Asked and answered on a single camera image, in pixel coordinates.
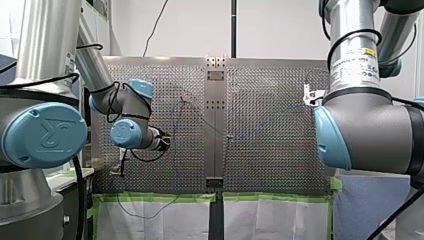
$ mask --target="robotic arm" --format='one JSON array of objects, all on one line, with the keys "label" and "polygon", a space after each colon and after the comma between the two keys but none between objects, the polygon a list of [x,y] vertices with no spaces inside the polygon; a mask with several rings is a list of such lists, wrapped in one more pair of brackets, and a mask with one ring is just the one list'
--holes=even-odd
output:
[{"label": "robotic arm", "polygon": [[[80,19],[78,45],[93,44],[94,40],[83,17]],[[112,142],[121,148],[166,151],[169,135],[158,128],[149,127],[152,114],[153,86],[150,82],[133,79],[129,84],[116,86],[100,52],[93,48],[80,49],[77,67],[91,92],[90,107],[102,114],[119,114],[111,129]]]},{"label": "robotic arm", "polygon": [[[330,87],[315,109],[319,157],[325,165],[345,170],[411,175],[412,196],[424,183],[424,112],[414,103],[393,105],[380,78],[399,74],[399,55],[424,1],[320,4],[321,15],[331,24],[332,46]],[[381,34],[373,19],[380,5],[387,10]],[[396,239],[423,239],[423,205],[421,198],[398,218]]]},{"label": "robotic arm", "polygon": [[[51,192],[40,169],[69,162],[87,138],[78,99],[71,91],[79,77],[73,73],[75,61],[92,94],[91,108],[120,117],[110,121],[116,146],[154,151],[170,146],[168,134],[148,126],[152,84],[134,79],[121,88],[112,82],[98,50],[81,48],[75,60],[77,42],[93,43],[81,16],[81,1],[25,1],[16,78],[0,86],[2,239],[62,239],[63,225],[69,221],[64,220],[62,196]],[[81,234],[83,225],[78,225]]]}]

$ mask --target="small clamp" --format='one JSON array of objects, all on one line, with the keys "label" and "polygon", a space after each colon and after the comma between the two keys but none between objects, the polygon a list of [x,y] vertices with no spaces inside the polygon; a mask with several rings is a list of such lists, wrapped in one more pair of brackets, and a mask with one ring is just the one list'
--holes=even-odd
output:
[{"label": "small clamp", "polygon": [[303,102],[307,106],[319,106],[320,101],[324,98],[326,90],[310,91],[309,84],[303,85]]}]

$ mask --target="black strap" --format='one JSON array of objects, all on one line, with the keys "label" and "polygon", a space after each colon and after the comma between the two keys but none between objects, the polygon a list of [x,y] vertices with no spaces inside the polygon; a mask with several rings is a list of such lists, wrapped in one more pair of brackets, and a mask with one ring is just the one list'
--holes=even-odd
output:
[{"label": "black strap", "polygon": [[15,165],[7,165],[7,166],[1,166],[0,167],[0,174],[1,173],[10,173],[10,172],[19,172],[26,170],[25,168],[21,168]]},{"label": "black strap", "polygon": [[130,113],[123,113],[121,115],[121,117],[132,117],[132,118],[138,118],[138,119],[143,119],[143,120],[147,120],[147,121],[150,120],[149,117],[144,117],[144,116],[141,116],[141,115],[130,114]]},{"label": "black strap", "polygon": [[424,186],[424,182],[418,181],[417,179],[411,177],[410,185],[411,185],[411,187],[413,187],[415,189],[420,189]]},{"label": "black strap", "polygon": [[406,174],[417,175],[424,161],[424,120],[421,111],[415,107],[405,106],[412,126],[412,153]]},{"label": "black strap", "polygon": [[101,88],[101,89],[98,89],[98,90],[95,90],[95,91],[90,91],[90,93],[93,94],[93,93],[103,92],[103,91],[106,91],[106,90],[113,88],[113,87],[115,87],[115,84],[111,84],[107,87],[104,87],[104,88]]},{"label": "black strap", "polygon": [[0,98],[24,98],[46,102],[61,102],[78,106],[79,100],[46,92],[28,91],[23,89],[0,89]]},{"label": "black strap", "polygon": [[342,89],[342,90],[338,90],[338,91],[335,91],[335,92],[328,94],[322,100],[322,105],[324,105],[326,102],[330,101],[333,98],[340,97],[340,96],[343,96],[343,95],[346,95],[346,94],[351,94],[351,93],[371,93],[371,94],[383,96],[383,97],[389,99],[390,101],[392,101],[392,96],[390,95],[390,93],[384,91],[381,88],[352,87],[352,88],[345,88],[345,89]]}]

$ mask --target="metal bracket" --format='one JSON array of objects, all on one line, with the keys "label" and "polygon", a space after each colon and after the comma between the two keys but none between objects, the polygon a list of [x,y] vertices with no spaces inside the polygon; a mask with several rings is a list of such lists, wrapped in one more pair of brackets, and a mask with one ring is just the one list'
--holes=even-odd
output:
[{"label": "metal bracket", "polygon": [[224,81],[224,71],[208,71],[209,81]]},{"label": "metal bracket", "polygon": [[224,180],[222,177],[207,177],[206,188],[222,188]]},{"label": "metal bracket", "polygon": [[310,91],[309,84],[303,85],[303,102],[307,106],[320,106],[326,90]]}]

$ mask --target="robot logo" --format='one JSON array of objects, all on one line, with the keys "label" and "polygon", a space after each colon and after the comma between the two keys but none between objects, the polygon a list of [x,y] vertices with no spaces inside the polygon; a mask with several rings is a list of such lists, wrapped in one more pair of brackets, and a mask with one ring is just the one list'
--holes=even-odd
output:
[{"label": "robot logo", "polygon": [[41,138],[41,146],[49,149],[57,147],[62,141],[66,141],[66,137],[74,124],[74,122],[66,120],[44,119],[41,126],[46,133]]}]

